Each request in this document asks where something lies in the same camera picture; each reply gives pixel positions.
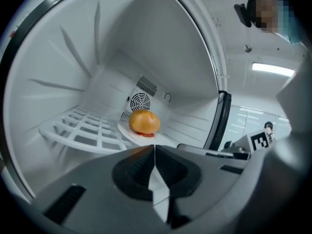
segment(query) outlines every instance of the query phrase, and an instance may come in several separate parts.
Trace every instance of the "ceiling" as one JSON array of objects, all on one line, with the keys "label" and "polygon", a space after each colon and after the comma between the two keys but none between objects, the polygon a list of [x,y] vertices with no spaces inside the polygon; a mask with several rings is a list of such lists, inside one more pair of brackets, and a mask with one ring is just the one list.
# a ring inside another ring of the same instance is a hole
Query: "ceiling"
[{"label": "ceiling", "polygon": [[[236,3],[248,0],[204,0],[226,52],[228,92],[274,99],[288,77],[252,70],[253,62],[278,65],[296,70],[306,54],[301,45],[245,27],[234,10]],[[245,53],[245,45],[252,47]]]}]

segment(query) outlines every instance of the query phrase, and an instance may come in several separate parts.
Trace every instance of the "fan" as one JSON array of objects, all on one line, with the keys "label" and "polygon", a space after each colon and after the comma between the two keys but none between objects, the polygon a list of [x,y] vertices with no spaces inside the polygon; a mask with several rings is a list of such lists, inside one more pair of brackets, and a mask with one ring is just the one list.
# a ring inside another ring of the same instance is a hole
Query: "fan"
[{"label": "fan", "polygon": [[130,107],[132,111],[138,109],[149,110],[151,106],[150,98],[145,93],[137,93],[135,94],[130,102]]}]

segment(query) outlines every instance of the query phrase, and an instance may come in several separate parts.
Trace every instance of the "white wire rack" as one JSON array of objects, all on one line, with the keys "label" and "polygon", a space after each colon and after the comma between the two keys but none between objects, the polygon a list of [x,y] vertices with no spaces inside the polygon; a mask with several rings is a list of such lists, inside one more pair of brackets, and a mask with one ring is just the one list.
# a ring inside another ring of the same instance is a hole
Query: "white wire rack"
[{"label": "white wire rack", "polygon": [[75,108],[42,124],[44,137],[79,150],[113,154],[134,147],[117,129],[118,121]]}]

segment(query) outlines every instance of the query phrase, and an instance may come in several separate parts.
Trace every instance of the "circular vent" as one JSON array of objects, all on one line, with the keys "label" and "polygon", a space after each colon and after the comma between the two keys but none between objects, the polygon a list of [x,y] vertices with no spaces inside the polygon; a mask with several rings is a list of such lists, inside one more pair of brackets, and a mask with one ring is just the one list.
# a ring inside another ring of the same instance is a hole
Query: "circular vent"
[{"label": "circular vent", "polygon": [[145,109],[149,110],[151,105],[150,98],[144,94],[144,93],[138,93],[135,94],[130,102],[130,107],[132,111],[138,110],[138,109]]}]

